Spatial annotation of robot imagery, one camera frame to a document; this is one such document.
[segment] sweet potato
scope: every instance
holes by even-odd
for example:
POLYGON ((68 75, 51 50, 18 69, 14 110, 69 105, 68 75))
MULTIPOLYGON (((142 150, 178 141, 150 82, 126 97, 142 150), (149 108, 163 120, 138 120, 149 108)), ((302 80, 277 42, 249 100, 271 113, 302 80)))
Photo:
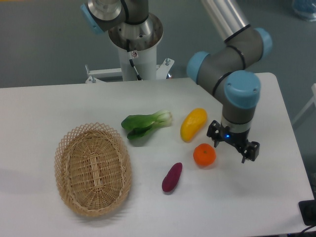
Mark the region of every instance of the sweet potato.
POLYGON ((178 184, 182 172, 182 163, 176 163, 169 170, 162 182, 162 190, 166 193, 172 191, 178 184))

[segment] table surface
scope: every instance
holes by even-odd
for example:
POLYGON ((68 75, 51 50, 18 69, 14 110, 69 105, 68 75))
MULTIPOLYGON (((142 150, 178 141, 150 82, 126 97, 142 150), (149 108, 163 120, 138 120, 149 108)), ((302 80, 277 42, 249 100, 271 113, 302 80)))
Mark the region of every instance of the table surface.
POLYGON ((249 140, 260 142, 255 162, 225 143, 199 168, 194 148, 210 143, 207 126, 191 143, 180 126, 194 108, 220 120, 222 106, 190 79, 0 89, 0 229, 2 236, 263 236, 305 228, 298 202, 313 194, 273 74, 258 74, 262 92, 249 140), (173 124, 130 142, 121 121, 130 114, 173 113, 173 124), (76 126, 101 122, 128 146, 133 181, 125 203, 90 219, 60 199, 54 177, 58 143, 76 126), (182 162, 177 189, 161 190, 170 167, 182 162))

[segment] bok choy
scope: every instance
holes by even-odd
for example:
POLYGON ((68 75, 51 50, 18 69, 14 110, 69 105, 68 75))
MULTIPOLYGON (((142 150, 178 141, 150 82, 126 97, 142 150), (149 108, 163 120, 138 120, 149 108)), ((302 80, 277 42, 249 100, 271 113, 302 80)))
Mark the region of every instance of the bok choy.
POLYGON ((130 130, 127 135, 129 140, 143 137, 156 128, 171 125, 172 114, 168 110, 160 110, 152 115, 129 115, 121 123, 121 126, 130 130))

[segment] yellow fake vegetable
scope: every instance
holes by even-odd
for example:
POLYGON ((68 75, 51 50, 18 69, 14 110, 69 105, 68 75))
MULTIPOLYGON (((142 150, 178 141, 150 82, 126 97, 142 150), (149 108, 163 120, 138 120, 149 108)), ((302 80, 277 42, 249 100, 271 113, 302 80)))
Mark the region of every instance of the yellow fake vegetable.
POLYGON ((190 142, 198 131, 203 128, 207 121, 207 113, 205 109, 196 108, 192 110, 184 119, 180 135, 183 141, 190 142))

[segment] wicker basket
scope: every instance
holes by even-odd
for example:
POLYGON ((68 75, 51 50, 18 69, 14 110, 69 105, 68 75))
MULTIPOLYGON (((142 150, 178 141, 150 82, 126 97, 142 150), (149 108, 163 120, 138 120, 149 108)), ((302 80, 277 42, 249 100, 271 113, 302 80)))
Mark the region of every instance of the wicker basket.
POLYGON ((100 216, 117 208, 131 186, 127 148, 104 124, 76 127, 59 143, 55 156, 59 194, 74 212, 100 216))

